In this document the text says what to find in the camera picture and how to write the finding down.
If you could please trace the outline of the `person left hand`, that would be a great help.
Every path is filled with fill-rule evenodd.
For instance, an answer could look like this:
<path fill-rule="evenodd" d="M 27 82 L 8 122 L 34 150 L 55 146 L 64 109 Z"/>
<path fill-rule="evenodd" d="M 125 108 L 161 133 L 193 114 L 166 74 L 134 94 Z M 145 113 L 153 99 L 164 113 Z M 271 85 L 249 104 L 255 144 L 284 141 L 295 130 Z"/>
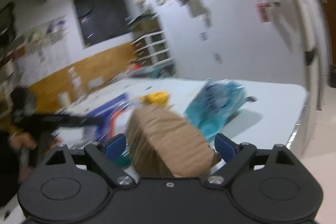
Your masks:
<path fill-rule="evenodd" d="M 15 133 L 9 138 L 10 146 L 16 151 L 20 151 L 23 148 L 35 149 L 37 143 L 34 141 L 32 136 L 28 133 Z"/>

